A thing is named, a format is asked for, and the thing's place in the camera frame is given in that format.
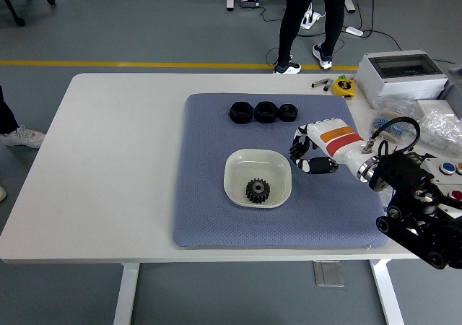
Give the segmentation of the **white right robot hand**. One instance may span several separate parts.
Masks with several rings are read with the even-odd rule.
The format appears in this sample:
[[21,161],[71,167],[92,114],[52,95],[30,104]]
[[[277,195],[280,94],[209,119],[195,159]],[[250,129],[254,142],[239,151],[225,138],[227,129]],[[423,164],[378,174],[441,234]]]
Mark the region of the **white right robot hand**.
[[363,152],[365,141],[340,118],[331,118],[297,128],[290,160],[304,173],[335,173],[346,165],[353,176],[365,181],[366,171],[376,157]]

